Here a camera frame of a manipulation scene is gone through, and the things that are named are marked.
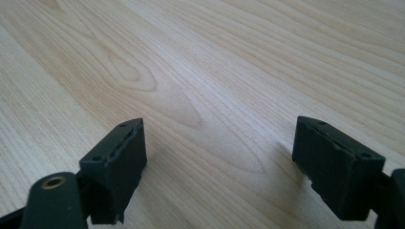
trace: metal grommet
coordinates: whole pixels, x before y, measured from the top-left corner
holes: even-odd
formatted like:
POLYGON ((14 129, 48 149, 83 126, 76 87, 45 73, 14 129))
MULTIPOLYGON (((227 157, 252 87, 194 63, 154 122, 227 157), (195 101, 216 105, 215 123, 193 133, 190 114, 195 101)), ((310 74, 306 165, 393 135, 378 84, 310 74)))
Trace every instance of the metal grommet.
POLYGON ((51 177, 42 183, 41 188, 45 190, 54 189, 62 185, 65 181, 65 177, 51 177))

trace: wooden table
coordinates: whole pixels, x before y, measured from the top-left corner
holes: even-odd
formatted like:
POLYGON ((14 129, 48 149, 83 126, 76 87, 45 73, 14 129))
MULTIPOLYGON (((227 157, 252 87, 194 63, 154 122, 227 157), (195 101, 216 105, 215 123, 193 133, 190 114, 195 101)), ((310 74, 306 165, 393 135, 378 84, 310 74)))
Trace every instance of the wooden table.
POLYGON ((0 215, 143 117, 148 165, 114 228, 373 228, 337 219, 292 163, 296 118, 390 174, 404 104, 402 0, 1 0, 0 215))

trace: mounting hole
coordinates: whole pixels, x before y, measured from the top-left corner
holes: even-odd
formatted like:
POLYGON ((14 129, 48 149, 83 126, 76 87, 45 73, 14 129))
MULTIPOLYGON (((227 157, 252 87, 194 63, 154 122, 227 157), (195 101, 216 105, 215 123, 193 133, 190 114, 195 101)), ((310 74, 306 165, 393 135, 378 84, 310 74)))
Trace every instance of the mounting hole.
POLYGON ((370 154, 368 153, 360 153, 361 156, 365 157, 365 158, 370 158, 372 157, 370 154))
POLYGON ((101 161, 102 157, 101 156, 95 156, 93 157, 93 161, 101 161))
POLYGON ((42 187, 42 189, 50 190, 50 189, 54 189, 54 188, 59 187, 65 181, 66 181, 65 177, 51 177, 51 178, 45 180, 42 183, 41 187, 42 187))

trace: black plastic part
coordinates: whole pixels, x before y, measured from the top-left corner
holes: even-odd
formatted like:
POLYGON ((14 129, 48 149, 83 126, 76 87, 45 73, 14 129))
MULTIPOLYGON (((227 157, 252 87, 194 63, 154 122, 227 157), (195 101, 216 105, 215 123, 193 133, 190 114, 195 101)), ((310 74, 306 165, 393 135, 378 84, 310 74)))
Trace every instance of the black plastic part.
POLYGON ((393 180, 392 205, 399 228, 405 228, 405 169, 397 169, 391 175, 393 180))
POLYGON ((74 174, 53 174, 32 186, 22 228, 87 228, 74 174))
POLYGON ((79 163, 77 175, 38 180, 27 206, 0 218, 0 228, 87 228, 88 216, 94 224, 123 222, 146 165, 142 118, 116 126, 79 163))
POLYGON ((385 157, 326 122, 299 116, 292 160, 342 220, 365 220, 385 157))
POLYGON ((1 229, 20 228, 25 208, 20 208, 0 218, 1 229))
POLYGON ((93 224, 123 222, 123 212, 139 185, 146 162, 141 118, 116 126, 80 160, 77 176, 90 186, 84 199, 93 224))

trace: wood grain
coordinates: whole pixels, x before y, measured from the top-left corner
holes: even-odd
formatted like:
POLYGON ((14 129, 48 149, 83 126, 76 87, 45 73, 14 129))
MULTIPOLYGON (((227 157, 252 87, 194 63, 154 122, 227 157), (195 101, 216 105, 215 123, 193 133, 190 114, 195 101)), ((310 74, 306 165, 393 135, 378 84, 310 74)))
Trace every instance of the wood grain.
POLYGON ((148 165, 115 228, 373 228, 338 220, 290 154, 308 115, 405 167, 405 3, 2 0, 0 89, 1 216, 142 116, 148 165))

